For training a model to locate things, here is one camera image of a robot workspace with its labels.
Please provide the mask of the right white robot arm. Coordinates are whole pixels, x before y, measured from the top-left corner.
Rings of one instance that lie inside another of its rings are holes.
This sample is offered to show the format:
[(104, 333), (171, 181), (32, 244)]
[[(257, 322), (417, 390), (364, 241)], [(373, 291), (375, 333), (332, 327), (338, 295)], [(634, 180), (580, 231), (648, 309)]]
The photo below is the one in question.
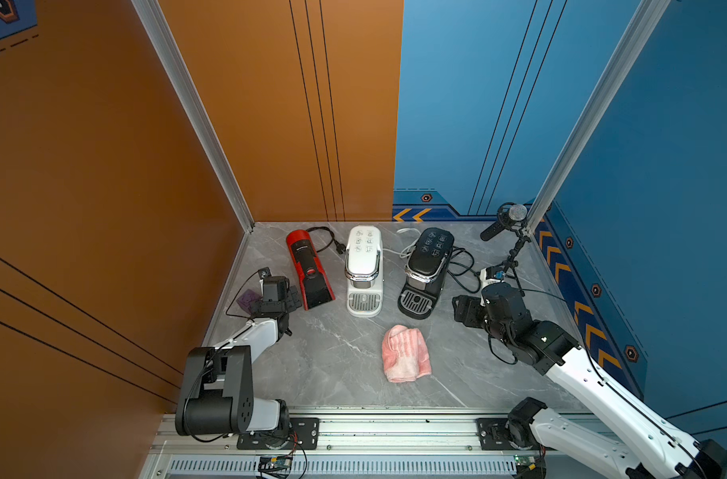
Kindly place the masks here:
[(491, 283), (480, 297), (459, 295), (452, 306), (455, 321), (485, 331), (515, 362), (568, 391), (616, 436), (607, 438), (527, 397), (502, 426), (478, 421), (484, 442), (504, 441), (539, 454), (555, 449), (607, 478), (726, 477), (724, 447), (712, 439), (698, 440), (654, 412), (560, 325), (534, 319), (522, 295), (508, 283)]

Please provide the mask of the white coffee machine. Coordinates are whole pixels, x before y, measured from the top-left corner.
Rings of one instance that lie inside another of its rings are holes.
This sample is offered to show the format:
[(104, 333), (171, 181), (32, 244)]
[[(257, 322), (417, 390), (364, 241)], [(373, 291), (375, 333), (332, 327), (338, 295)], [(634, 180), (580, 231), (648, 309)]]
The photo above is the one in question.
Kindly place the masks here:
[(346, 305), (353, 317), (371, 319), (383, 306), (383, 241), (374, 226), (357, 226), (345, 253)]

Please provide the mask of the red coffee machine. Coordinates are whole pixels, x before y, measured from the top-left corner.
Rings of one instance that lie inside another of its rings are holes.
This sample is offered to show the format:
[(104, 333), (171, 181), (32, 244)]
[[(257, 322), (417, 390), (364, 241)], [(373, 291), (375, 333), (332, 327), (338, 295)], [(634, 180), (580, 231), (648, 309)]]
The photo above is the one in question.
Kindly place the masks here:
[(333, 301), (336, 297), (318, 253), (305, 230), (295, 230), (286, 237), (295, 267), (301, 298), (306, 311)]

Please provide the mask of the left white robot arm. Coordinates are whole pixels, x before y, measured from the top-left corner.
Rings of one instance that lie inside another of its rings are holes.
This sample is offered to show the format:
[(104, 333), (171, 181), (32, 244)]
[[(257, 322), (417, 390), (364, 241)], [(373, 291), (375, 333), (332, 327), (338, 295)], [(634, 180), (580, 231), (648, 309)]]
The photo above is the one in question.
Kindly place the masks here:
[(175, 430), (199, 442), (230, 434), (252, 436), (264, 448), (290, 442), (292, 427), (283, 399), (254, 392), (253, 363), (289, 329), (290, 313), (301, 303), (285, 279), (267, 279), (253, 319), (232, 337), (188, 354), (175, 412)]

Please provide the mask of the pink cloth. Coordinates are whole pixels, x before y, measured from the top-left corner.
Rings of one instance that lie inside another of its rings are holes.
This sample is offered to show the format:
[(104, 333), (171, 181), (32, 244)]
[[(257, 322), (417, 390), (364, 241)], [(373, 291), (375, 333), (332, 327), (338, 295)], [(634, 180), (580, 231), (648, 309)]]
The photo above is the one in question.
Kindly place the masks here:
[(383, 372), (391, 383), (414, 382), (433, 373), (429, 349), (418, 329), (395, 325), (381, 345)]

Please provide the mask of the black coffee machine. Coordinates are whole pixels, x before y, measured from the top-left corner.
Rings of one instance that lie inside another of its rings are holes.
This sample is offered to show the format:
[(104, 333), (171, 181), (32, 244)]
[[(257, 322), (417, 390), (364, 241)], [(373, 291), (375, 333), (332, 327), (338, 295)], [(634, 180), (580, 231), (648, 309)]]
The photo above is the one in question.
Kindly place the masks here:
[(427, 319), (435, 309), (454, 247), (453, 234), (440, 228), (424, 230), (405, 266), (399, 310), (412, 319)]

